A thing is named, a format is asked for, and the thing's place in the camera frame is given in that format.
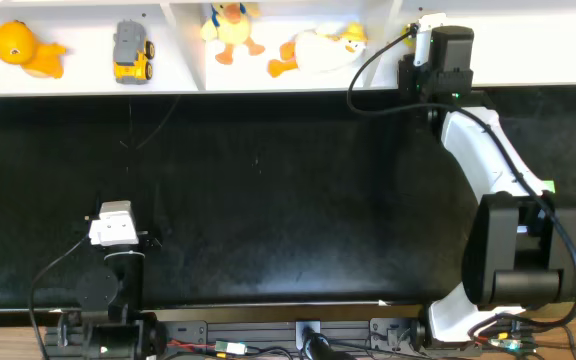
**black tabletop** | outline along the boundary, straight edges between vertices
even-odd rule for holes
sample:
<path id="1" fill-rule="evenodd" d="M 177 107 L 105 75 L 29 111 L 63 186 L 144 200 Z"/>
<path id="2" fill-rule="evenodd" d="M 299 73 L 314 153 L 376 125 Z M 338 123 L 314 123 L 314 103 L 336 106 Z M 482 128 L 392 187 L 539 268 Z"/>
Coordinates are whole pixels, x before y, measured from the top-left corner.
<path id="1" fill-rule="evenodd" d="M 527 165 L 576 197 L 576 87 L 490 92 Z M 360 95 L 365 106 L 392 93 Z M 452 156 L 410 116 L 365 120 L 343 93 L 0 99 L 0 309 L 74 243 L 97 198 L 161 200 L 172 234 L 146 257 L 144 302 L 184 305 L 445 296 L 476 210 Z M 103 255 L 46 275 L 38 307 L 75 305 Z"/>

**duck's orange beak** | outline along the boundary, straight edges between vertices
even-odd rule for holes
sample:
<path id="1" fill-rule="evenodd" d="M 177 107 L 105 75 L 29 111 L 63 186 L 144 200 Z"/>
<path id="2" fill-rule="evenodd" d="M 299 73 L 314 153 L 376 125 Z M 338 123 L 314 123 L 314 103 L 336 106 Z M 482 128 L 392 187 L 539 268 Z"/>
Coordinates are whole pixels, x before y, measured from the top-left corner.
<path id="1" fill-rule="evenodd" d="M 241 10 L 238 4 L 230 4 L 224 9 L 224 16 L 228 21 L 236 24 L 241 21 Z"/>

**green sticker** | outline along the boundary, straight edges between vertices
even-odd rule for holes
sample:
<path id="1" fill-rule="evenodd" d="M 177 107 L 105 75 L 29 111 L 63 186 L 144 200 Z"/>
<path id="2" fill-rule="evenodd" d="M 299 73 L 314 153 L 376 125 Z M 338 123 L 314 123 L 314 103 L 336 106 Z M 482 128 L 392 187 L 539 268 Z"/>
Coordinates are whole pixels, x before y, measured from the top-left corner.
<path id="1" fill-rule="evenodd" d="M 555 193 L 555 182 L 552 180 L 544 180 L 544 185 L 548 188 L 548 191 Z"/>

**toy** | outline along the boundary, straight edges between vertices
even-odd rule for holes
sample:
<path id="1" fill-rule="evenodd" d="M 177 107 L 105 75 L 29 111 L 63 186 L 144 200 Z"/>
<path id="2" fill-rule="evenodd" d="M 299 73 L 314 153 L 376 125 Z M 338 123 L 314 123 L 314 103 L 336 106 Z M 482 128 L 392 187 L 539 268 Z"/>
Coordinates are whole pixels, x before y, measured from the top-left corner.
<path id="1" fill-rule="evenodd" d="M 215 56 L 215 59 L 224 65 L 232 64 L 232 53 L 235 46 L 244 44 L 248 53 L 256 56 L 263 53 L 266 48 L 255 44 L 250 38 L 251 26 L 248 15 L 259 17 L 259 8 L 250 3 L 213 3 L 212 17 L 201 28 L 201 37 L 205 41 L 219 38 L 226 48 L 224 52 Z"/>
<path id="2" fill-rule="evenodd" d="M 42 44 L 21 21 L 0 26 L 0 59 L 8 64 L 21 65 L 35 77 L 59 79 L 64 74 L 59 59 L 66 48 L 57 44 Z"/>
<path id="3" fill-rule="evenodd" d="M 155 44 L 146 37 L 146 29 L 134 21 L 117 24 L 113 35 L 115 49 L 112 60 L 115 79 L 120 84 L 142 85 L 152 78 L 152 64 L 148 60 L 155 57 Z"/>
<path id="4" fill-rule="evenodd" d="M 283 61 L 271 60 L 268 63 L 270 76 L 276 78 L 297 68 L 309 73 L 335 70 L 361 56 L 368 39 L 360 24 L 351 23 L 339 36 L 327 34 L 326 25 L 315 31 L 304 31 L 295 41 L 283 44 L 280 48 Z"/>

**duck's head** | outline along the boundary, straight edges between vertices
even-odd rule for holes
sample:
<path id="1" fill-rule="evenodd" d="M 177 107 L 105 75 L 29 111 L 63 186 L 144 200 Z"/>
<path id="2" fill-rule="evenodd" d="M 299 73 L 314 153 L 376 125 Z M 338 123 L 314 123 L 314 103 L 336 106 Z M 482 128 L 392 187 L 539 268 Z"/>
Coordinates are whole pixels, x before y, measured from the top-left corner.
<path id="1" fill-rule="evenodd" d="M 24 64 L 37 51 L 37 39 L 20 21 L 7 22 L 0 26 L 0 59 L 8 64 Z"/>
<path id="2" fill-rule="evenodd" d="M 237 24 L 241 21 L 241 15 L 246 13 L 246 7 L 242 3 L 213 3 L 212 11 Z"/>
<path id="3" fill-rule="evenodd" d="M 368 39 L 364 34 L 363 26 L 358 23 L 351 23 L 348 25 L 346 31 L 339 37 L 342 44 L 346 47 L 346 50 L 350 53 L 360 54 L 364 49 L 366 49 Z"/>

